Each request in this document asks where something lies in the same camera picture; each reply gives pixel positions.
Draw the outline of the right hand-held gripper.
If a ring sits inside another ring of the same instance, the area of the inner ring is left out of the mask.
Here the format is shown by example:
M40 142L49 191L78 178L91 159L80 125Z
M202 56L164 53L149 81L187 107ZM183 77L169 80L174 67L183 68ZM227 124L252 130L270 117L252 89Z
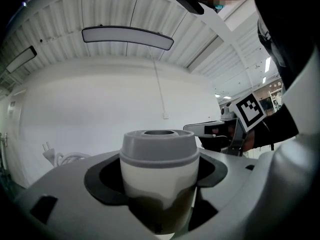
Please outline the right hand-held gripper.
M187 124L183 130L193 132L199 137L202 147L206 150L221 150L223 154L241 157L249 132L264 118L265 112L251 92L224 106L221 109L221 120ZM213 129L225 124L234 126L231 141L224 135L213 137Z

